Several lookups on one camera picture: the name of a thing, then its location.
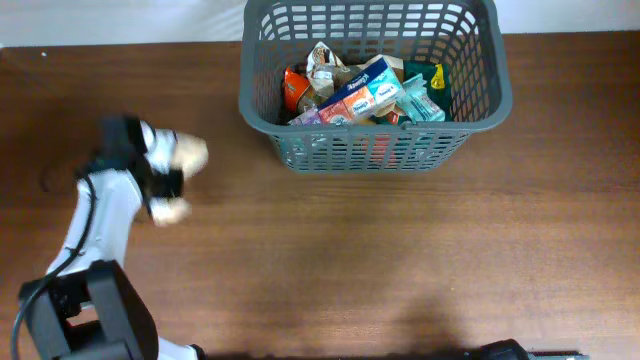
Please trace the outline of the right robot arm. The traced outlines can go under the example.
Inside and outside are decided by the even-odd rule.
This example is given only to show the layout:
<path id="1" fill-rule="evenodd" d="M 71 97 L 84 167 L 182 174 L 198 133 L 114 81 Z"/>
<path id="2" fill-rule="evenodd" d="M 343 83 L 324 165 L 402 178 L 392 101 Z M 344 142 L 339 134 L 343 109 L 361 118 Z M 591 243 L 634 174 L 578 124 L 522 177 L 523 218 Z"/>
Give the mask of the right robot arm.
<path id="1" fill-rule="evenodd" d="M 590 360 L 579 352 L 529 352 L 516 340 L 507 339 L 465 351 L 464 360 Z"/>

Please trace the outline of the Kleenex tissue multipack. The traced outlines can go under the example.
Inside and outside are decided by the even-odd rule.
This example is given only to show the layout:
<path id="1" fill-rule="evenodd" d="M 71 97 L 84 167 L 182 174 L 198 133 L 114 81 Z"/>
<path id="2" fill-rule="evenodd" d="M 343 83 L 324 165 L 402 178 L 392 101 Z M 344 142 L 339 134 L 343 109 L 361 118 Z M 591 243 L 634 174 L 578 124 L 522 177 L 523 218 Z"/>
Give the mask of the Kleenex tissue multipack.
<path id="1" fill-rule="evenodd" d="M 372 117 L 391 112 L 405 90 L 385 56 L 372 58 L 327 100 L 313 100 L 311 86 L 297 97 L 299 114 L 288 122 L 302 125 L 356 125 L 372 122 Z"/>

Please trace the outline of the beige paper bag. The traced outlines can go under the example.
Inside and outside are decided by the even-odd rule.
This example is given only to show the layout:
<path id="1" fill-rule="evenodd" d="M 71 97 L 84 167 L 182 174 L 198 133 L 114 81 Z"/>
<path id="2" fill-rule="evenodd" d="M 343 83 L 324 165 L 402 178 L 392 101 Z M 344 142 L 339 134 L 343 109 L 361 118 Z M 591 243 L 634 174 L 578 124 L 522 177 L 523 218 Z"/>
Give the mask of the beige paper bag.
<path id="1" fill-rule="evenodd" d="M 203 139 L 168 129 L 158 129 L 155 135 L 153 149 L 145 154 L 153 170 L 188 180 L 206 166 L 209 153 Z M 154 195 L 149 209 L 156 225 L 168 226 L 186 218 L 191 205 L 182 194 Z"/>

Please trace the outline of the orange spaghetti pasta packet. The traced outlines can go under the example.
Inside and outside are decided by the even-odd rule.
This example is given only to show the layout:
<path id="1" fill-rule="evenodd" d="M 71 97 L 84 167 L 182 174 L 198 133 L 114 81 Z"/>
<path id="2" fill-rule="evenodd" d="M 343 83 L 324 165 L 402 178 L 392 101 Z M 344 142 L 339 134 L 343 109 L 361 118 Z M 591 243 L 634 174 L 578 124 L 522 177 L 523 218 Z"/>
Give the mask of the orange spaghetti pasta packet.
<path id="1" fill-rule="evenodd" d="M 303 76 L 288 68 L 284 73 L 283 97 L 287 110 L 296 114 L 288 122 L 302 134 L 282 142 L 287 162 L 301 170 L 369 168 L 381 161 L 385 137 L 376 135 L 325 134 L 311 126 L 366 125 L 385 115 L 405 90 L 396 73 L 381 59 L 362 69 L 320 67 Z"/>

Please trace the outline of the beige brown snack bag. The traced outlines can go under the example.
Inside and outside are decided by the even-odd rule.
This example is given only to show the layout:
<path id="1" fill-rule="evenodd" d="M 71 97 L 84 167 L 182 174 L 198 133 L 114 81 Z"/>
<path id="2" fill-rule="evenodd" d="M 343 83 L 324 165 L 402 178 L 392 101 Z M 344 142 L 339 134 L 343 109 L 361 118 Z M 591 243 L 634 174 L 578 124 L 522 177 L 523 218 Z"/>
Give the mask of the beige brown snack bag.
<path id="1" fill-rule="evenodd" d="M 378 54 L 365 63 L 346 65 L 325 43 L 318 42 L 307 56 L 305 73 L 290 70 L 298 77 L 286 80 L 283 86 L 287 108 L 302 113 L 320 105 L 380 59 L 386 61 L 400 82 L 404 80 L 404 61 L 400 58 Z"/>

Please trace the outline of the small light green packet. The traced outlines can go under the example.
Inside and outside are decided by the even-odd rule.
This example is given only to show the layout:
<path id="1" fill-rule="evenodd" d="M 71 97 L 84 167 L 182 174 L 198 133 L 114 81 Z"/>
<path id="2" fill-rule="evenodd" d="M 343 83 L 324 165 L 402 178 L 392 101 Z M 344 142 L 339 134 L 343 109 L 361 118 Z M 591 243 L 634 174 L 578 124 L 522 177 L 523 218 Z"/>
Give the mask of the small light green packet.
<path id="1" fill-rule="evenodd" d="M 397 100 L 397 106 L 413 124 L 445 121 L 445 112 L 428 96 L 422 74 L 406 80 L 403 89 L 404 95 Z"/>

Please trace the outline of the grey plastic basket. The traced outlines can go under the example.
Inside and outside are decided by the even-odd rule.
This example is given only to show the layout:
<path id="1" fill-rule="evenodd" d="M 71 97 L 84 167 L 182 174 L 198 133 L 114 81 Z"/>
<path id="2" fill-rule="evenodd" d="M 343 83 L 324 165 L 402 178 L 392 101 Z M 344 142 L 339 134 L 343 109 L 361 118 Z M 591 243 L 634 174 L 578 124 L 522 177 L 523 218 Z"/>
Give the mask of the grey plastic basket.
<path id="1" fill-rule="evenodd" d="M 343 61 L 378 54 L 447 66 L 446 122 L 291 126 L 286 67 L 317 42 Z M 239 110 L 297 172 L 405 172 L 438 167 L 472 134 L 502 123 L 513 105 L 497 8 L 488 0 L 261 1 L 244 10 Z"/>

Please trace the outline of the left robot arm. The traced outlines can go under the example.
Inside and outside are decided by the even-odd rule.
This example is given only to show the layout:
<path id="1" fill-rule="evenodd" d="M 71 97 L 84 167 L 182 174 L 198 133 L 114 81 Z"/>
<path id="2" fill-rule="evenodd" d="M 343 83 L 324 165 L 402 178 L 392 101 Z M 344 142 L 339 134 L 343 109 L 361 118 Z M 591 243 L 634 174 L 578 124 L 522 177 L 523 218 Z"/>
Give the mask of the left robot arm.
<path id="1" fill-rule="evenodd" d="M 123 263 L 141 209 L 157 226 L 189 215 L 184 183 L 206 166 L 206 142 L 128 114 L 104 118 L 102 134 L 77 174 L 63 246 L 44 277 L 21 286 L 11 356 L 26 327 L 42 359 L 203 359 L 201 347 L 159 336 Z"/>

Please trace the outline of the green Nescafe coffee bag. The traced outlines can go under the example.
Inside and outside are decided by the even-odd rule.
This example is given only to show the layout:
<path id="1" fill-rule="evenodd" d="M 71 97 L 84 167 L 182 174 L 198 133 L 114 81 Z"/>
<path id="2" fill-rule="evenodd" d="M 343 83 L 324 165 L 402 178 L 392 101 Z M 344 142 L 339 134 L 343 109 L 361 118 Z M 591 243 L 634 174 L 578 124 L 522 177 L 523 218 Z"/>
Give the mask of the green Nescafe coffee bag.
<path id="1" fill-rule="evenodd" d="M 428 97 L 444 111 L 446 122 L 453 120 L 451 115 L 452 85 L 449 79 L 449 67 L 447 64 L 422 63 L 404 61 L 404 79 L 409 80 L 415 75 L 422 74 L 426 81 Z"/>

